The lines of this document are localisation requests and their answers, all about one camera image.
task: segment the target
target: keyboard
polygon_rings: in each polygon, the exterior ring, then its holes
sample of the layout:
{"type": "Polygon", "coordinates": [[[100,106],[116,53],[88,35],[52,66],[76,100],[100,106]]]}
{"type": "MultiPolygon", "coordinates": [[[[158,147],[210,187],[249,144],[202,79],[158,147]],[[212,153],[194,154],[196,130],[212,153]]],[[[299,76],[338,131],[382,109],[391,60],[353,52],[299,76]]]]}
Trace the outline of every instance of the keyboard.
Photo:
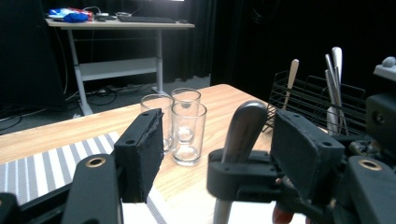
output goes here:
{"type": "Polygon", "coordinates": [[[123,22],[176,23],[176,21],[164,17],[118,16],[118,19],[119,21],[123,21],[123,22]]]}

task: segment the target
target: dish rack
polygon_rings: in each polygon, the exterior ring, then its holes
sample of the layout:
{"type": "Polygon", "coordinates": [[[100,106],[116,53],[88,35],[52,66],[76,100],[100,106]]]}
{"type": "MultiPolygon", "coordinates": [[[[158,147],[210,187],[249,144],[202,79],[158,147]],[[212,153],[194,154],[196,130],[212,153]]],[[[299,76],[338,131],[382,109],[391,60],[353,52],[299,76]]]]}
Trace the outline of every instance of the dish rack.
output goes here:
{"type": "Polygon", "coordinates": [[[274,78],[268,101],[268,120],[264,132],[274,128],[274,118],[278,109],[300,114],[316,124],[320,129],[331,135],[365,135],[366,108],[365,90],[342,84],[342,106],[333,105],[330,100],[329,90],[325,78],[309,76],[306,80],[294,80],[291,89],[288,88],[289,71],[277,73],[274,78]],[[334,107],[338,111],[336,117],[343,119],[346,125],[337,127],[337,133],[328,129],[328,108],[334,107]]]}

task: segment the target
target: standing desk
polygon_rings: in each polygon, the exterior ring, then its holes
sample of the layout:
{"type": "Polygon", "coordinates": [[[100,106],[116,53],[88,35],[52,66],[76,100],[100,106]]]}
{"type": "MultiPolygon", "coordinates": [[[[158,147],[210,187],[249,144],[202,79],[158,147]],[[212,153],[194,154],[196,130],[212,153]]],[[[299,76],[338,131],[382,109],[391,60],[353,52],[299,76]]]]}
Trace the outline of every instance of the standing desk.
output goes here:
{"type": "MultiPolygon", "coordinates": [[[[171,155],[165,155],[154,181],[154,187],[163,196],[170,212],[177,219],[184,220],[179,223],[212,222],[216,199],[206,190],[208,154],[224,147],[236,108],[246,101],[258,100],[229,85],[217,85],[199,91],[202,94],[201,102],[207,107],[202,158],[195,166],[184,167],[175,164],[171,155]]],[[[77,119],[0,135],[0,163],[15,161],[104,133],[116,132],[121,136],[140,113],[139,104],[128,105],[77,119]]],[[[268,150],[271,139],[272,132],[261,133],[254,148],[268,150]]]]}
{"type": "Polygon", "coordinates": [[[82,23],[59,22],[46,19],[50,27],[57,27],[67,31],[69,44],[73,57],[76,73],[80,107],[84,115],[92,114],[84,89],[84,81],[103,79],[109,77],[124,77],[145,73],[157,73],[157,86],[153,90],[163,92],[163,42],[162,30],[187,30],[193,28],[189,23],[145,23],[145,22],[121,22],[121,21],[86,21],[82,23]],[[122,60],[102,63],[79,63],[75,46],[74,30],[155,30],[156,51],[153,58],[122,60]]]}

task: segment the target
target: striped cloth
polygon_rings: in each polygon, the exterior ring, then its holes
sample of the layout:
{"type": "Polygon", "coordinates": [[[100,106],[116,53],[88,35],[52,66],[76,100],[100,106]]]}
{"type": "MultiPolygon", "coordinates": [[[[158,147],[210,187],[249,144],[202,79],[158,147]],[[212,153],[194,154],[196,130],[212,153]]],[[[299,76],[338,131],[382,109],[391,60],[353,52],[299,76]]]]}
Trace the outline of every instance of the striped cloth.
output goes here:
{"type": "MultiPolygon", "coordinates": [[[[116,133],[107,133],[0,164],[0,192],[14,193],[19,204],[28,203],[71,183],[79,161],[95,154],[110,154],[119,138],[116,133]]],[[[122,207],[125,223],[170,222],[163,198],[155,188],[151,189],[147,204],[125,203],[122,207]]]]}

